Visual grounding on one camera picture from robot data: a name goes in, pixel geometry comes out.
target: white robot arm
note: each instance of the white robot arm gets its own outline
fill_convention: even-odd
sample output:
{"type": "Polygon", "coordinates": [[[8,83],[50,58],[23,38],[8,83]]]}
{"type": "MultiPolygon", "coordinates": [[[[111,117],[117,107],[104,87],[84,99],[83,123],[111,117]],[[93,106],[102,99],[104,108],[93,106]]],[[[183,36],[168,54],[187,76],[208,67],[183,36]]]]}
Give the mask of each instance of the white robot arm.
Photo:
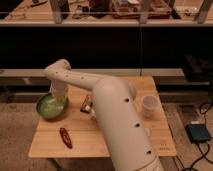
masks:
{"type": "Polygon", "coordinates": [[[66,60],[45,69],[55,98],[66,95],[67,84],[92,91],[94,110],[116,171],[163,171],[134,106],[134,87],[106,75],[70,71],[66,60]]]}

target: cable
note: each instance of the cable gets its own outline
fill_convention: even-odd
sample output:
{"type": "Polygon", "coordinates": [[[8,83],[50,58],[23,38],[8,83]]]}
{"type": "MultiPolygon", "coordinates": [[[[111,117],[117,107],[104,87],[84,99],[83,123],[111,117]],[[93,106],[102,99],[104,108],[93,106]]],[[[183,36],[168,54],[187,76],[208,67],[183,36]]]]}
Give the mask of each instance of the cable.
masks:
{"type": "Polygon", "coordinates": [[[210,145],[207,144],[207,147],[208,147],[207,151],[206,151],[205,153],[202,152],[202,156],[200,156],[199,158],[197,158],[197,159],[191,164],[190,167],[184,168],[182,171],[198,171],[197,169],[194,168],[194,165],[195,165],[197,162],[199,162],[201,159],[205,158],[206,155],[209,153],[209,151],[210,151],[210,145]]]}
{"type": "Polygon", "coordinates": [[[207,112],[212,108],[213,106],[213,98],[211,99],[211,102],[207,102],[207,103],[202,103],[199,107],[199,110],[200,110],[200,114],[203,115],[204,117],[204,124],[206,125],[207,123],[207,119],[206,119],[206,115],[207,115],[207,112]]]}
{"type": "MultiPolygon", "coordinates": [[[[201,149],[201,147],[200,147],[199,144],[198,144],[198,149],[199,149],[200,153],[201,153],[202,155],[204,155],[204,153],[203,153],[203,151],[202,151],[202,149],[201,149]]],[[[204,158],[205,158],[210,164],[213,164],[213,161],[210,160],[209,158],[207,158],[207,156],[205,156],[204,158]]]]}

